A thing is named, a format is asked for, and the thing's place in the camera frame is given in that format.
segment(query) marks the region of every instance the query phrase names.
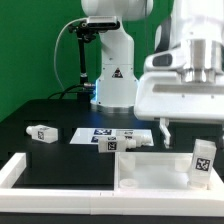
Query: black tabletop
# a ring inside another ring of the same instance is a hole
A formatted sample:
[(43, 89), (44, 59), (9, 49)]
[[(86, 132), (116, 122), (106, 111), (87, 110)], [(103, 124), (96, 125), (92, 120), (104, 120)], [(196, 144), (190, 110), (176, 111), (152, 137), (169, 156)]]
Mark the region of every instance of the black tabletop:
[[(59, 129), (59, 141), (45, 144), (31, 140), (27, 126), (46, 125)], [(74, 100), (32, 100), (0, 123), (0, 167), (15, 152), (26, 152), (28, 166), (15, 188), (112, 190), (114, 154), (99, 154), (97, 145), (69, 144), (74, 132), (85, 128), (151, 129), (154, 146), (144, 152), (192, 152), (195, 139), (218, 142), (220, 125), (171, 124), (173, 148), (166, 149), (157, 121), (139, 121), (133, 114), (108, 115), (94, 112), (88, 103)], [(217, 151), (214, 167), (224, 176), (224, 154)], [(1, 213), (0, 223), (224, 223), (223, 218), (163, 216), (88, 216)]]

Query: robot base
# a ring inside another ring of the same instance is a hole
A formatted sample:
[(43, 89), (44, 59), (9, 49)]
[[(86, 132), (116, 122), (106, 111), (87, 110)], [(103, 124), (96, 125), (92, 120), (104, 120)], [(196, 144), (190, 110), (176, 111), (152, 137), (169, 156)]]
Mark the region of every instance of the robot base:
[(107, 114), (133, 114), (134, 112), (134, 105), (130, 107), (109, 107), (109, 106), (103, 106), (100, 104), (97, 104), (95, 98), (91, 100), (91, 109), (93, 111), (99, 111), (102, 113)]

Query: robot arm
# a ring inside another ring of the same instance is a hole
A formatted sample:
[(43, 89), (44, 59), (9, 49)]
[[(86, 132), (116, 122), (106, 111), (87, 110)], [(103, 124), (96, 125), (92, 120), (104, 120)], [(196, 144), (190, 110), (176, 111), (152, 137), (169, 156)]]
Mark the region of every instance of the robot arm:
[(134, 41), (125, 32), (122, 20), (137, 20), (150, 13), (153, 0), (82, 0), (88, 16), (116, 16), (118, 30), (100, 33), (102, 72), (96, 81), (92, 108), (103, 112), (132, 111), (137, 91), (134, 70)]
[(160, 123), (165, 119), (223, 124), (224, 1), (175, 0), (170, 24), (168, 49), (145, 61), (135, 115)]

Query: robot end effector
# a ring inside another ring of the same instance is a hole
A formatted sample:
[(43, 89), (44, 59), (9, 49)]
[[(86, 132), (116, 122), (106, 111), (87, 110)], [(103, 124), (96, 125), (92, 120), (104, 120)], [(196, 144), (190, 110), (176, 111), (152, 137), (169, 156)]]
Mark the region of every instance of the robot end effector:
[(174, 0), (157, 30), (134, 110), (139, 119), (160, 119), (167, 147), (171, 120), (224, 123), (223, 29), (223, 0)]

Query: green backdrop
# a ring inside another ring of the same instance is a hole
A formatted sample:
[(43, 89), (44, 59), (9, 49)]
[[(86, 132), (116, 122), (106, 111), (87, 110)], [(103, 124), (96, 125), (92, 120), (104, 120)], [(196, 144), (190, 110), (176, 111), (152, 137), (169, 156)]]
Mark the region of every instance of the green backdrop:
[[(158, 24), (167, 17), (173, 0), (154, 0), (148, 17), (150, 53)], [(83, 17), (81, 0), (1, 0), (0, 3), (0, 120), (31, 99), (45, 99), (60, 91), (53, 71), (56, 38), (62, 27)], [(135, 74), (142, 74), (145, 21), (125, 22), (135, 40)], [(86, 45), (90, 81), (100, 74), (99, 38)], [(58, 51), (58, 71), (65, 87), (79, 81), (75, 35), (65, 32)]]

